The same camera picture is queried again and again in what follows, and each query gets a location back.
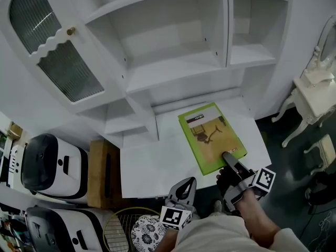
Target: black robot lid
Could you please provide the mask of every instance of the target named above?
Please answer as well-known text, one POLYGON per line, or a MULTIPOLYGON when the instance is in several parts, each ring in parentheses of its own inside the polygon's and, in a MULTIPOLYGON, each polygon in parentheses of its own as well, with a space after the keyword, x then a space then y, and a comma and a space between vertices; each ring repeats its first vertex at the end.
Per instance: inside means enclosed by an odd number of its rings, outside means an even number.
POLYGON ((58 141, 52 134, 41 134, 27 144, 21 171, 23 186, 31 191, 51 187, 56 176, 58 141))
POLYGON ((67 226, 55 211, 30 207, 26 211, 26 222, 37 252, 75 252, 67 226))

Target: white cabinet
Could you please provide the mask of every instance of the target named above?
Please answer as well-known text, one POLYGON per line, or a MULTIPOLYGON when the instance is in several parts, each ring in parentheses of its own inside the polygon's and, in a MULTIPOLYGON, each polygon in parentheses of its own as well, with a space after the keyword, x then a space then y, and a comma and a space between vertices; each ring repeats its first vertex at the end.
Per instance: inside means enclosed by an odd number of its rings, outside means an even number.
MULTIPOLYGON (((256 115, 282 51, 290 4, 1 0, 0 29, 54 98, 126 149, 160 142, 158 114, 193 104, 244 96, 256 115)), ((167 128, 177 119, 165 117, 167 128)))
POLYGON ((124 96, 70 0, 1 0, 0 29, 30 73, 71 112, 124 96))

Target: glass cabinet door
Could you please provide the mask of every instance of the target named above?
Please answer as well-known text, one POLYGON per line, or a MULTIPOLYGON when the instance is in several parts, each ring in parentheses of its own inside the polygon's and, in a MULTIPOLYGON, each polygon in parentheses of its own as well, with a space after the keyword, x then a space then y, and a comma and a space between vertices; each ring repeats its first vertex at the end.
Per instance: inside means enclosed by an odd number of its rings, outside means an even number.
POLYGON ((69 40, 58 44, 38 66, 71 102, 104 91, 69 40))
POLYGON ((48 0, 12 0, 9 20, 30 54, 61 29, 48 0))
MULTIPOLYGON (((12 0, 9 6, 9 20, 30 54, 45 44, 48 38, 55 36, 58 30, 64 28, 48 0, 12 0)), ((54 85, 71 102, 104 91, 73 42, 68 39, 56 43, 56 49, 48 51, 37 64, 54 85)))

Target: green book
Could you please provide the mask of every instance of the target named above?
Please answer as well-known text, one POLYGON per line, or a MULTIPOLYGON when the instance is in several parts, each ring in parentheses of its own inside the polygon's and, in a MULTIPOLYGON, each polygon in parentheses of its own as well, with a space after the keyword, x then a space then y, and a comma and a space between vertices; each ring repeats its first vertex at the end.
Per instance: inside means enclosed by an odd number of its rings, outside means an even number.
POLYGON ((179 115, 178 120, 203 175, 225 166, 224 151, 240 159, 247 151, 215 103, 179 115))

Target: white chair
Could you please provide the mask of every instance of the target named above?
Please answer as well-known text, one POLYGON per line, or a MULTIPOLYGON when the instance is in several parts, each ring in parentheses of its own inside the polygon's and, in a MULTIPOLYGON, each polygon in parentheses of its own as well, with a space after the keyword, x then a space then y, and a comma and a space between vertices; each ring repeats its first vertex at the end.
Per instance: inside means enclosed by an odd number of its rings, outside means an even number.
POLYGON ((326 134, 320 141, 314 143, 304 154, 310 152, 313 148, 319 148, 323 163, 310 172, 310 175, 317 172, 323 172, 335 160, 336 154, 330 136, 326 134))
POLYGON ((297 129, 282 143, 285 148, 290 140, 298 136, 309 124, 330 117, 336 109, 336 15, 326 23, 319 43, 314 49, 313 57, 299 79, 294 80, 296 88, 281 106, 279 115, 272 118, 278 121, 285 113, 287 106, 294 103, 302 121, 297 129))

